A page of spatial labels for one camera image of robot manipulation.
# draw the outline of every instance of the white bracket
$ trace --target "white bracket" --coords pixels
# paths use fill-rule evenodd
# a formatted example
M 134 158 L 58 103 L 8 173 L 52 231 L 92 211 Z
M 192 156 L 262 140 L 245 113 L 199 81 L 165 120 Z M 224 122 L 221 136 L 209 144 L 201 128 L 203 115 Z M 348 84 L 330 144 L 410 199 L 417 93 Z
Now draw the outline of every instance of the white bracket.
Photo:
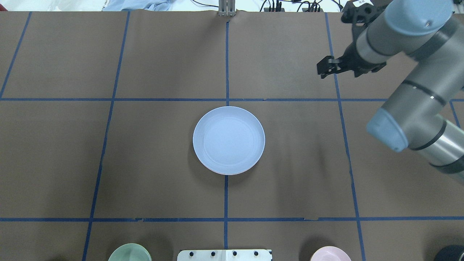
M 235 0 L 219 0 L 219 16 L 235 16 Z
M 177 261 L 272 261 L 272 250 L 183 250 Z

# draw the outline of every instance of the green bowl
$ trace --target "green bowl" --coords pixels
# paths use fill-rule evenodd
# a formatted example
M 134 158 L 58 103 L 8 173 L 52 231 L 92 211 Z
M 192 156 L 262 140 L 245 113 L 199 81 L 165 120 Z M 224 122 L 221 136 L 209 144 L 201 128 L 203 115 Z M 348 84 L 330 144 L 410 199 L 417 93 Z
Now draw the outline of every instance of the green bowl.
M 108 261 L 151 261 L 151 256 L 143 246 L 129 243 L 118 247 Z

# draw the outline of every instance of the white label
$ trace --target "white label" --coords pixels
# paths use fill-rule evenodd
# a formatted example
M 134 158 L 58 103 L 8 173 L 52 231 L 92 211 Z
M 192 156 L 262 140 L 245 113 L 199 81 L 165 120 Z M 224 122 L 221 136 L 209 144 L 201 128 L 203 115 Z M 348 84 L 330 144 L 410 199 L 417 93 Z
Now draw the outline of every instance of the white label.
M 105 3 L 103 4 L 103 7 L 102 7 L 102 11 L 103 9 L 105 9 L 105 7 L 108 6 L 108 4 L 110 4 L 110 0 L 105 0 Z
M 353 2 L 353 5 L 355 7 L 360 7 L 360 6 L 364 5 L 364 4 L 370 4 L 370 5 L 373 6 L 373 3 L 371 2 L 371 0 L 358 0 L 358 1 Z

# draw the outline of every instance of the blue joint cap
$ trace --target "blue joint cap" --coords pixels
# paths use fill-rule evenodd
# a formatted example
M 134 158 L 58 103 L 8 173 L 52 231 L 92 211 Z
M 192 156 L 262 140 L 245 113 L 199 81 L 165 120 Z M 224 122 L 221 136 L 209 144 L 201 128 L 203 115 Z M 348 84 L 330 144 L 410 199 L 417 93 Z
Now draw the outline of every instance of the blue joint cap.
M 385 9 L 385 21 L 398 33 L 421 36 L 436 32 L 452 14 L 452 0 L 394 0 Z
M 393 116 L 383 108 L 377 110 L 377 113 L 367 124 L 366 130 L 396 152 L 401 152 L 409 145 L 401 127 Z

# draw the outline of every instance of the black cup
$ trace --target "black cup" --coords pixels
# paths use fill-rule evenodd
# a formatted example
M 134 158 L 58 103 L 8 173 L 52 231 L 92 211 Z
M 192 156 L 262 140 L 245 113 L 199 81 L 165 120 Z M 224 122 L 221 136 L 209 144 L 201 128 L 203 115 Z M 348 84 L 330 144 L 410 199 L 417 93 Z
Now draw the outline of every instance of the black cup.
M 444 247 L 433 261 L 464 261 L 464 246 L 450 245 Z

